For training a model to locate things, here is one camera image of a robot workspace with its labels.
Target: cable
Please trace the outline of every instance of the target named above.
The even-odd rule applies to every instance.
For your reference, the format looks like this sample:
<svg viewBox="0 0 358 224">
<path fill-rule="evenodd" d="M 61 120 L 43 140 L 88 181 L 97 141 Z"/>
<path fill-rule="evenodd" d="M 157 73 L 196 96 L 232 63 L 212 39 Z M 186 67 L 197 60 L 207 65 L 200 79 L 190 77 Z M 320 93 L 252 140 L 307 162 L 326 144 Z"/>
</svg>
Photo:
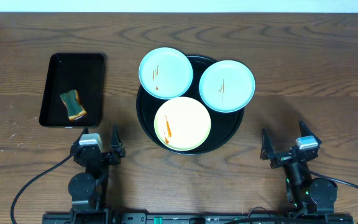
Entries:
<svg viewBox="0 0 358 224">
<path fill-rule="evenodd" d="M 337 183 L 340 183 L 340 184 L 344 184 L 344 185 L 347 185 L 347 186 L 350 186 L 350 187 L 354 187 L 355 189 L 358 189 L 358 185 L 356 184 L 352 184 L 350 182 L 346 182 L 344 180 L 339 180 L 339 179 L 336 179 L 336 178 L 332 178 L 332 177 L 328 177 L 326 175 L 322 175 L 322 174 L 319 174 L 319 173 L 316 173 L 316 172 L 313 172 L 311 170 L 309 170 L 308 168 L 306 168 L 303 164 L 299 163 L 301 169 L 303 169 L 304 171 L 307 171 L 309 172 L 310 174 L 313 174 L 317 177 L 320 177 L 320 178 L 324 178 L 324 179 L 327 179 L 327 180 L 331 180 L 331 181 L 334 181 L 334 182 L 337 182 Z"/>
<path fill-rule="evenodd" d="M 302 220 L 302 219 L 293 219 L 293 218 L 279 218 L 279 217 L 269 217 L 269 218 L 242 218 L 240 220 L 234 220 L 227 222 L 225 224 L 243 224 L 243 223 L 252 223 L 252 222 L 277 222 L 277 223 L 291 223 L 291 224 L 321 224 L 321 222 L 313 220 Z"/>
<path fill-rule="evenodd" d="M 261 207 L 261 206 L 256 206 L 255 208 L 253 208 L 253 209 L 248 213 L 247 218 L 251 217 L 252 212 L 254 212 L 254 210 L 257 209 L 257 208 L 261 208 L 261 209 L 265 210 L 266 212 L 268 212 L 268 211 L 266 210 L 266 208 Z"/>
<path fill-rule="evenodd" d="M 11 220 L 13 224 L 17 224 L 16 219 L 15 219 L 15 215 L 14 215 L 14 210 L 15 210 L 15 205 L 17 200 L 19 199 L 20 195 L 23 193 L 23 191 L 30 185 L 32 184 L 34 181 L 36 181 L 38 178 L 42 177 L 43 175 L 49 173 L 50 171 L 56 169 L 57 167 L 61 166 L 63 163 L 65 163 L 67 160 L 69 160 L 69 158 L 71 158 L 73 156 L 73 154 L 69 155 L 68 157 L 66 157 L 66 159 L 62 160 L 61 162 L 59 162 L 58 164 L 54 165 L 53 167 L 43 171 L 41 174 L 35 176 L 33 179 L 31 179 L 28 183 L 25 184 L 25 186 L 23 186 L 23 188 L 20 189 L 19 193 L 17 193 L 15 199 L 12 202 L 12 206 L 11 206 Z"/>
</svg>

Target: sponge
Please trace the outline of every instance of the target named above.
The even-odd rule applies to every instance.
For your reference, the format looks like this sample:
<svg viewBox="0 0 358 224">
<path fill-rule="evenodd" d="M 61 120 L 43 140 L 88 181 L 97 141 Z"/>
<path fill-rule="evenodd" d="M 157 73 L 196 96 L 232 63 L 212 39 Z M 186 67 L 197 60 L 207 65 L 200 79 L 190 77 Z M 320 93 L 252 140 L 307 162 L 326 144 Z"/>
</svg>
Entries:
<svg viewBox="0 0 358 224">
<path fill-rule="evenodd" d="M 80 104 L 80 97 L 78 91 L 71 90 L 67 93 L 60 94 L 60 98 L 67 108 L 67 115 L 70 121 L 82 118 L 87 114 L 84 107 Z"/>
</svg>

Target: wood grain surface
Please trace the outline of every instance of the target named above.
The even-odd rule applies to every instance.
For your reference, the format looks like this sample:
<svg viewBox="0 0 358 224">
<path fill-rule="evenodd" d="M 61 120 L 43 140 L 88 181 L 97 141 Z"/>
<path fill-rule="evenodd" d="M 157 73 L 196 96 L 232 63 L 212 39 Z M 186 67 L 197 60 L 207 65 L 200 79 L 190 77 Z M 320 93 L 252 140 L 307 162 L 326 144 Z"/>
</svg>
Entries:
<svg viewBox="0 0 358 224">
<path fill-rule="evenodd" d="M 223 147 L 182 156 L 153 143 L 136 115 L 142 57 L 158 47 L 238 60 L 256 91 L 238 132 Z M 298 120 L 323 141 L 310 168 L 358 184 L 358 14 L 0 14 L 0 223 L 16 193 L 69 153 L 80 129 L 52 129 L 38 117 L 49 58 L 56 52 L 107 56 L 103 120 L 108 142 L 120 127 L 127 157 L 110 173 L 108 202 L 122 211 L 285 211 L 285 175 L 259 159 L 260 130 L 277 147 L 294 144 Z M 67 212 L 72 160 L 34 182 L 16 207 L 19 223 Z M 335 209 L 358 220 L 358 190 L 339 186 Z"/>
</svg>

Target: round black tray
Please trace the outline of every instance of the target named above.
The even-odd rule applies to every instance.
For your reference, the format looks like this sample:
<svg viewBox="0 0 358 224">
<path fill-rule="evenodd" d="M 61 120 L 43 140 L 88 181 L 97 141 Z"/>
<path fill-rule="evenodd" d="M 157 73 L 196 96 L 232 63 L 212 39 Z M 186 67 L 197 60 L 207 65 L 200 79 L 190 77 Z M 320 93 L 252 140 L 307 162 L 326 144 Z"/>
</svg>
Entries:
<svg viewBox="0 0 358 224">
<path fill-rule="evenodd" d="M 195 155 L 210 152 L 228 142 L 234 133 L 236 133 L 241 124 L 242 117 L 244 115 L 244 109 L 232 113 L 220 113 L 206 106 L 200 97 L 198 85 L 200 84 L 200 78 L 204 71 L 210 65 L 215 63 L 216 60 L 199 55 L 188 55 L 187 58 L 193 67 L 193 83 L 182 96 L 187 96 L 198 100 L 208 110 L 208 113 L 211 117 L 211 132 L 209 133 L 206 140 L 197 148 L 189 151 L 176 151 L 162 144 L 154 131 L 154 118 L 157 110 L 163 103 L 166 102 L 166 100 L 157 99 L 148 94 L 143 89 L 142 85 L 137 92 L 136 112 L 140 125 L 148 137 L 153 140 L 153 142 L 171 152 Z"/>
</svg>

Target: rectangular black tray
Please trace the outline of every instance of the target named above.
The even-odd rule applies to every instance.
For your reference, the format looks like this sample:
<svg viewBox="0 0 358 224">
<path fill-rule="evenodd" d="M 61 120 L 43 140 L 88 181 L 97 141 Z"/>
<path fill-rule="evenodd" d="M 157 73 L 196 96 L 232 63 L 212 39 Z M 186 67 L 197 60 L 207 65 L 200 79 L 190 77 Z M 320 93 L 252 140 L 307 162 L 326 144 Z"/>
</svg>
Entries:
<svg viewBox="0 0 358 224">
<path fill-rule="evenodd" d="M 46 127 L 96 127 L 101 119 L 103 54 L 57 53 L 50 57 L 39 123 Z M 77 90 L 88 114 L 70 121 L 60 94 Z"/>
</svg>

